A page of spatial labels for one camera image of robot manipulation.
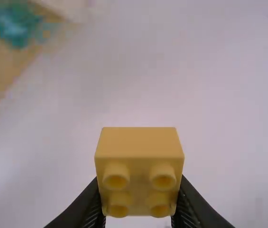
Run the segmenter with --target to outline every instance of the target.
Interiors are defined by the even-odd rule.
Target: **lego stud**
[[[147,200],[147,205],[150,215],[155,218],[163,218],[171,214],[169,198],[164,193],[152,194]]]
[[[129,206],[132,200],[128,193],[115,192],[110,195],[108,214],[115,218],[123,218],[129,214]]]
[[[167,191],[176,185],[174,169],[169,164],[158,164],[151,168],[150,182],[154,189]]]
[[[102,183],[108,190],[123,190],[129,184],[129,170],[124,164],[111,163],[104,171]]]

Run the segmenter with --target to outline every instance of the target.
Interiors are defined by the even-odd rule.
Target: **blurry background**
[[[41,228],[95,177],[103,126],[175,126],[183,174],[268,227],[268,1],[112,0],[0,101],[0,227]],[[107,219],[108,228],[170,219]]]

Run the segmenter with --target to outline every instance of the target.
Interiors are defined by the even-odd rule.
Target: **lego brick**
[[[95,153],[104,215],[175,213],[184,153],[173,127],[105,127]]]

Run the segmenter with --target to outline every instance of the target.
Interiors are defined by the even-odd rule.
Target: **white table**
[[[204,198],[237,228],[267,228],[268,1],[115,0],[40,56],[0,103],[0,227],[62,212],[95,176],[103,126],[176,126]]]

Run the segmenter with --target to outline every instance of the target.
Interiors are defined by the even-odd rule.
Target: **yellow lego brick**
[[[103,214],[173,215],[184,160],[173,127],[104,127],[95,153]]]

